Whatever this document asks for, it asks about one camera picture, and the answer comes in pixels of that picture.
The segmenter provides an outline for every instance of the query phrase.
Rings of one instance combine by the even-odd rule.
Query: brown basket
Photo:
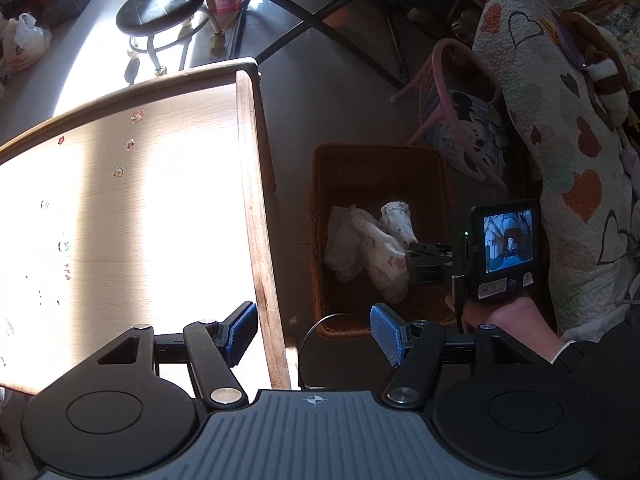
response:
[[[388,202],[409,205],[414,232],[421,242],[447,241],[446,211],[450,207],[445,162],[437,150],[414,146],[321,144],[314,150],[310,196],[311,279],[316,320],[345,312],[350,317],[327,320],[318,332],[327,337],[370,334],[371,305],[384,301],[366,271],[341,283],[322,262],[329,213],[334,205],[356,205],[375,218]],[[453,320],[445,304],[444,285],[410,285],[409,295],[394,310],[405,320]]]

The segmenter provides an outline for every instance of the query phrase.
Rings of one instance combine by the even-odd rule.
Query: heart-patterned quilt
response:
[[[501,82],[514,127],[543,178],[549,288],[565,340],[594,340],[623,320],[638,275],[625,256],[632,189],[615,132],[558,46],[545,0],[489,0],[474,51]]]

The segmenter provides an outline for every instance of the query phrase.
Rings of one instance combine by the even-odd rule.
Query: silver bolt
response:
[[[218,388],[211,393],[211,400],[219,404],[232,404],[242,399],[242,392],[235,388]]]
[[[413,388],[405,388],[402,386],[401,388],[389,390],[386,394],[386,398],[396,404],[409,404],[410,402],[418,400],[418,392]]]

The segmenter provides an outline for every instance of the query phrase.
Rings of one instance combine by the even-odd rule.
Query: gray ridged panel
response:
[[[309,402],[315,396],[319,403]],[[60,480],[46,472],[42,480]],[[417,413],[370,392],[263,391],[212,415],[181,456],[140,480],[481,480],[498,478],[450,455]],[[593,480],[586,471],[567,478]]]

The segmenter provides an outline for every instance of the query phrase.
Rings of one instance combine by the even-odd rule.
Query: wooden table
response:
[[[250,398],[290,388],[260,158],[273,184],[252,59],[131,86],[2,146],[0,384],[36,394],[135,324],[181,332],[256,301],[234,372]]]

